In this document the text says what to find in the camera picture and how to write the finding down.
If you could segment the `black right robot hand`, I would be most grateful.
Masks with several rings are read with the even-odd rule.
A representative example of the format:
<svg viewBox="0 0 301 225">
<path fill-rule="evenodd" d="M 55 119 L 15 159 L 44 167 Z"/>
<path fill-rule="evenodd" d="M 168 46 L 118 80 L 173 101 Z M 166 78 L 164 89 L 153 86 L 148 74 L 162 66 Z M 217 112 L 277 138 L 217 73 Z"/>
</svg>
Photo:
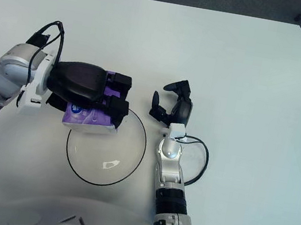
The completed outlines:
<svg viewBox="0 0 301 225">
<path fill-rule="evenodd" d="M 150 116 L 164 123 L 167 127 L 172 123 L 181 123 L 187 126 L 193 108 L 188 80 L 167 84 L 163 87 L 163 90 L 177 94 L 177 102 L 173 106 L 170 114 L 167 114 L 166 109 L 159 105 L 159 93 L 155 91 L 152 98 L 152 107 L 149 111 Z"/>
</svg>

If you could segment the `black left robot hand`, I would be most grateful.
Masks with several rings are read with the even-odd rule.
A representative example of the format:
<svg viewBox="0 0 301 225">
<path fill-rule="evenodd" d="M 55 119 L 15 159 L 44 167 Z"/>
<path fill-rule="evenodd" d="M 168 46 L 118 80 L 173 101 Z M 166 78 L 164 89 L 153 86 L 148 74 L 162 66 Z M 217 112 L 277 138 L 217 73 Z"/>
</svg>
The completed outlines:
<svg viewBox="0 0 301 225">
<path fill-rule="evenodd" d="M 132 78 L 82 62 L 59 62 L 50 72 L 47 104 L 65 111 L 69 104 L 86 110 L 99 110 L 118 128 L 129 112 L 126 101 Z"/>
</svg>

